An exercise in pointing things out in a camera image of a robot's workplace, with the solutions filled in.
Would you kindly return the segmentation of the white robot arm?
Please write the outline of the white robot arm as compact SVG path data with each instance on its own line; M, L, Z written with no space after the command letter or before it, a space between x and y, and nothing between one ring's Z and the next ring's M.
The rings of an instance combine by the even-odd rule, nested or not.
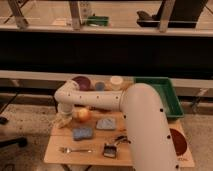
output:
M54 97L65 115L75 105L121 111L135 171L181 171L161 98L152 86L136 83L123 91L80 91L68 80Z

